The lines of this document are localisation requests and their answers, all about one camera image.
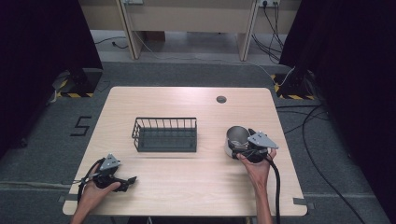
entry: black cable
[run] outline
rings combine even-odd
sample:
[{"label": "black cable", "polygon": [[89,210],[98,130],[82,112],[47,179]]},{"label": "black cable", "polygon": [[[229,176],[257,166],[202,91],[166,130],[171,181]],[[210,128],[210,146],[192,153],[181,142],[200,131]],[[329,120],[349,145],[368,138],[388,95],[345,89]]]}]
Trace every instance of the black cable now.
[{"label": "black cable", "polygon": [[294,131],[294,130],[296,130],[296,129],[298,129],[298,128],[302,127],[302,126],[303,126],[303,124],[300,124],[299,126],[297,126],[297,127],[294,127],[294,128],[292,128],[292,129],[290,129],[290,130],[288,130],[288,131],[284,132],[283,134],[291,133],[292,131]]},{"label": "black cable", "polygon": [[279,46],[283,49],[283,43],[280,40],[279,34],[277,33],[277,17],[278,17],[278,13],[277,12],[278,12],[278,9],[276,9],[276,7],[275,7],[275,9],[276,9],[276,28],[274,28],[273,24],[271,23],[270,18],[267,15],[267,12],[265,10],[266,9],[266,5],[264,5],[263,9],[264,9],[264,15],[267,18],[268,22],[270,23],[271,30],[273,31],[273,39],[275,39],[276,42],[279,44]]},{"label": "black cable", "polygon": [[279,196],[280,196],[280,174],[277,170],[276,165],[272,160],[268,160],[268,158],[264,158],[268,161],[271,167],[274,169],[275,176],[276,176],[276,196],[275,196],[275,207],[276,207],[276,223],[280,224],[280,209],[279,209]]},{"label": "black cable", "polygon": [[275,63],[275,64],[279,64],[279,58],[273,53],[272,51],[276,51],[276,52],[281,52],[279,50],[276,49],[271,49],[270,47],[265,46],[262,42],[260,42],[257,37],[255,35],[252,35],[254,42],[256,42],[256,45],[259,47],[260,50],[262,50],[263,52],[265,52],[266,54],[268,54],[271,62]]},{"label": "black cable", "polygon": [[[300,112],[300,111],[292,111],[292,110],[280,110],[280,111],[277,111],[277,113],[294,113],[294,114],[308,115],[308,113],[304,113],[304,112]],[[318,115],[321,115],[324,113],[326,113],[326,111],[317,113],[316,115],[312,115],[312,117],[315,119],[330,120],[330,119],[325,119],[325,118],[321,118],[318,116]]]},{"label": "black cable", "polygon": [[311,112],[309,112],[309,114],[306,116],[306,118],[305,118],[305,120],[303,122],[303,141],[304,141],[304,146],[305,146],[306,153],[308,154],[309,160],[311,160],[312,164],[314,165],[315,169],[318,171],[319,175],[323,178],[323,180],[326,181],[326,183],[338,194],[338,196],[340,196],[340,198],[352,210],[352,212],[361,221],[361,223],[364,224],[365,222],[361,218],[361,216],[358,214],[358,212],[352,207],[352,205],[347,201],[347,199],[344,198],[344,196],[338,191],[338,189],[336,189],[335,186],[326,178],[326,176],[319,170],[317,164],[315,163],[314,159],[312,158],[311,152],[309,151],[309,148],[308,148],[308,145],[307,145],[306,139],[305,139],[305,124],[306,124],[307,120],[309,119],[309,117],[311,116],[311,114],[313,114],[314,111],[317,110],[320,107],[321,107],[321,105],[318,105],[317,107],[312,109]]},{"label": "black cable", "polygon": [[107,40],[110,40],[110,39],[122,39],[122,38],[126,38],[126,37],[125,36],[114,36],[114,37],[103,39],[103,40],[101,40],[99,42],[95,42],[95,44],[100,44],[100,43],[103,43],[103,42],[105,42]]},{"label": "black cable", "polygon": [[279,31],[277,30],[277,22],[279,21],[279,4],[277,2],[274,2],[275,6],[275,30],[276,30],[276,36],[277,36],[277,43],[279,44],[280,48],[283,49],[283,42],[279,37]]},{"label": "black cable", "polygon": [[[259,46],[260,49],[265,50],[266,53],[270,53],[268,52],[268,49],[270,49],[269,47],[265,46],[258,38],[256,35],[252,35],[254,42],[256,42],[256,44]],[[277,49],[271,49],[272,51],[281,53],[282,51],[277,50]]]},{"label": "black cable", "polygon": [[117,47],[117,48],[119,48],[119,49],[126,49],[126,48],[128,48],[128,45],[125,46],[125,47],[120,47],[120,46],[117,45],[116,42],[114,42],[114,41],[113,41],[111,44],[113,44],[114,47]]}]

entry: black device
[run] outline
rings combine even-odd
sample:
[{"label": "black device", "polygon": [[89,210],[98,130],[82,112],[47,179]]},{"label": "black device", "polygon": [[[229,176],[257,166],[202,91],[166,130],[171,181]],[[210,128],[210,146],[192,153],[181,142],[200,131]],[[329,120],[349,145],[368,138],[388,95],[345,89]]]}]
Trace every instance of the black device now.
[{"label": "black device", "polygon": [[[97,164],[99,164],[99,166],[96,168],[95,172],[91,175],[92,169]],[[113,191],[126,192],[129,186],[136,181],[136,176],[129,178],[128,180],[116,178],[114,174],[119,169],[119,166],[120,166],[120,161],[118,161],[111,153],[108,154],[106,158],[102,158],[101,160],[94,163],[91,169],[88,171],[88,173],[83,178],[81,178],[80,185],[78,186],[78,202],[81,199],[84,186],[87,184],[87,178],[92,178],[92,181],[100,189],[107,188],[109,185],[111,185],[114,182],[120,182],[120,186],[117,189],[114,189]]]},{"label": "black device", "polygon": [[128,187],[136,181],[136,176],[128,180],[118,179],[114,176],[119,169],[120,161],[117,161],[112,154],[108,154],[107,158],[101,161],[102,162],[95,171],[95,175],[92,177],[93,182],[95,182],[99,189],[105,189],[114,182],[120,182],[121,185],[113,191],[125,192]]},{"label": "black device", "polygon": [[256,133],[248,129],[247,142],[238,144],[228,139],[228,148],[232,151],[232,158],[238,160],[238,153],[244,155],[249,161],[257,163],[264,160],[268,154],[268,148],[278,148],[278,146],[262,132]]}]

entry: black curtain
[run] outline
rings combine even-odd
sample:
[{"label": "black curtain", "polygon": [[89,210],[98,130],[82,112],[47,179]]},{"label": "black curtain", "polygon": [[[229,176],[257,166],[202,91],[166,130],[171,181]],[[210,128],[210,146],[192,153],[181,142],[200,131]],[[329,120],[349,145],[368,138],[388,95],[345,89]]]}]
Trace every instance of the black curtain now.
[{"label": "black curtain", "polygon": [[[280,63],[308,60],[349,153],[396,223],[396,2],[342,1],[317,23],[329,2],[302,1]],[[315,39],[315,29],[326,35]],[[320,46],[309,50],[313,40]]]},{"label": "black curtain", "polygon": [[78,0],[2,1],[0,157],[24,137],[64,70],[102,68]]}]

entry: wooden table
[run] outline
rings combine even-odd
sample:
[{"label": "wooden table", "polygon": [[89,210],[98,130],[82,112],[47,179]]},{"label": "wooden table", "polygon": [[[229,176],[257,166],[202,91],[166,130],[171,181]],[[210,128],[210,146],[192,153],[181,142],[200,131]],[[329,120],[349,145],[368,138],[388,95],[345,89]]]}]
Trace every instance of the wooden table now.
[{"label": "wooden table", "polygon": [[[217,102],[225,96],[226,103]],[[195,153],[137,152],[131,137],[136,117],[196,117]],[[279,145],[275,163],[281,176],[281,216],[303,216],[306,206],[271,93],[262,88],[115,87],[106,100],[76,174],[81,179],[108,153],[120,160],[115,176],[137,175],[127,192],[111,192],[93,214],[111,216],[256,216],[253,187],[245,167],[224,151],[235,125],[268,134]],[[78,193],[78,185],[70,189]],[[270,172],[268,196],[275,214],[276,179]],[[76,201],[64,203],[74,214]]]}]

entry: hand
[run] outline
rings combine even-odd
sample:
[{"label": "hand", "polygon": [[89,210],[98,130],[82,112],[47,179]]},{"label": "hand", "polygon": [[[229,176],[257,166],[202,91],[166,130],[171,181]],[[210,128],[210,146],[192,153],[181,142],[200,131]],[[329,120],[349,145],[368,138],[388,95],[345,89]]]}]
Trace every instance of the hand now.
[{"label": "hand", "polygon": [[[267,159],[273,160],[276,156],[276,150],[271,148],[271,152],[268,154]],[[247,169],[248,176],[254,189],[263,191],[267,189],[268,174],[270,171],[270,163],[267,160],[263,160],[258,163],[253,163],[242,155],[236,155],[237,158],[245,165]]]},{"label": "hand", "polygon": [[[99,164],[92,169],[91,175],[93,175]],[[72,217],[71,224],[82,223],[85,217],[107,196],[107,194],[120,186],[120,182],[115,182],[109,185],[105,189],[99,189],[96,184],[90,180],[85,185],[84,191],[81,195],[81,200],[78,203],[75,214]]]},{"label": "hand", "polygon": [[[268,174],[270,172],[270,163],[263,160],[253,163],[241,154],[236,155],[238,159],[245,165],[248,176],[256,194],[256,209],[258,224],[272,224],[270,206],[267,196]],[[271,148],[271,152],[267,155],[268,160],[272,160],[276,156],[276,150]]]}]

